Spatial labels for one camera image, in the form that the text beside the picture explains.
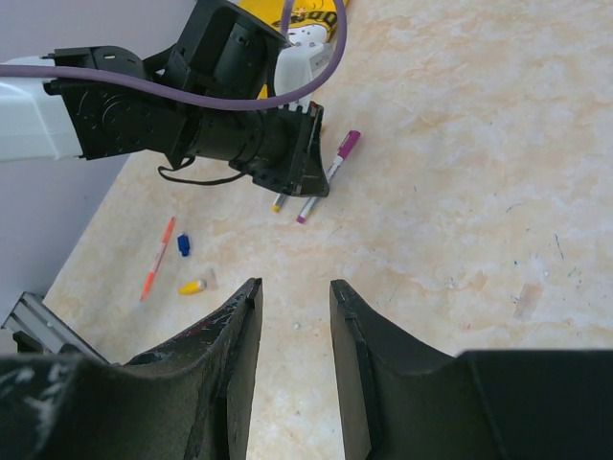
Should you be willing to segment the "white pen yellow tip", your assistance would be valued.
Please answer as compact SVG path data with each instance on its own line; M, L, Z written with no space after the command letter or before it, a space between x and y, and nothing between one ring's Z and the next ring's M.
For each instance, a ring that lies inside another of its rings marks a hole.
M279 213L288 199L287 195L278 194L272 204L272 212Z

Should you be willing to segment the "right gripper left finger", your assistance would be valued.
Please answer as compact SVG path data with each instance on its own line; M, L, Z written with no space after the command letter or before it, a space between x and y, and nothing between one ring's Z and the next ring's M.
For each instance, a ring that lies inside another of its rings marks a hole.
M125 364L83 354L1 359L5 459L242 459L262 281Z

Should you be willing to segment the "white pen red marks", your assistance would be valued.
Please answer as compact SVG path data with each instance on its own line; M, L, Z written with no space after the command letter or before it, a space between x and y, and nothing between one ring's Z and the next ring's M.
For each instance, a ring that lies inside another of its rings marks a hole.
M331 182L332 178L334 177L334 175L336 174L336 172L338 171L340 165L344 162L344 159L341 156L336 156L332 162L332 164L330 165L330 167L328 168L327 172L326 172L326 179L328 182ZM309 198L305 205L303 206L303 208L301 209L300 213L298 214L298 216L296 217L296 221L300 224L304 224L309 215L311 214L311 212L313 211L314 207L316 206L316 204L321 200L321 197L311 197Z

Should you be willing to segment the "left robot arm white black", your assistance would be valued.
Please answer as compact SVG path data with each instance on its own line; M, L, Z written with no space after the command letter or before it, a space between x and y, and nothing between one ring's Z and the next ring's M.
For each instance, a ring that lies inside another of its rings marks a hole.
M241 110L274 92L287 40L227 1L198 2L177 42L142 59L116 46L57 49L1 68L1 158L162 153L173 180L199 157L286 196L326 196L317 103Z

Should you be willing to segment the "purple pen cap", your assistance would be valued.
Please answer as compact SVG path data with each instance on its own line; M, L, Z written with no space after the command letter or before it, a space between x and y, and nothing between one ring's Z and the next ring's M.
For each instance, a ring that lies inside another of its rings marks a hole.
M361 133L358 130L350 130L340 144L337 155L345 160L351 154L360 137Z

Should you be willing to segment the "orange white pen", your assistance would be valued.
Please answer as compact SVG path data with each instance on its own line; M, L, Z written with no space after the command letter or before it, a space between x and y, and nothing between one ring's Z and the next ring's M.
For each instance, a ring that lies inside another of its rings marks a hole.
M166 251L166 249L168 247L168 243L169 243L171 234L173 232L173 229L174 229L174 226L175 226L175 222L176 222L176 218L175 217L172 217L169 220L169 223L168 223L168 225L167 225L167 227L165 229L165 232L164 232L164 234L162 236L162 239L160 240L159 247L157 249L157 252L156 252L153 264L152 264L151 268L148 271L148 275L147 275L147 277L145 279L145 282L144 282L144 285L143 285L143 288L142 288L142 291L141 291L141 295L140 295L140 301L141 302L145 301L145 299L147 298L147 296L148 296L148 294L149 294L149 292L151 290L151 287L152 287L152 284L154 282L157 270L159 269L159 265L160 265L160 263L162 261L164 253L165 253L165 251Z

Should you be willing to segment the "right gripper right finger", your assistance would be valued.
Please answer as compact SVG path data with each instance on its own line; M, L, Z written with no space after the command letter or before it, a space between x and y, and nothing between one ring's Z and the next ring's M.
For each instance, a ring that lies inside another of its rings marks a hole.
M608 459L608 350L472 350L449 356L329 286L349 459Z

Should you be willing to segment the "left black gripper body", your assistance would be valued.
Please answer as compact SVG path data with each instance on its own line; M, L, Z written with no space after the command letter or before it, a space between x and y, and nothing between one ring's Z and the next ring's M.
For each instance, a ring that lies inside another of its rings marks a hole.
M324 108L317 103L306 112L287 107L266 110L255 140L229 166L277 194L327 196L329 181L321 154L323 115Z

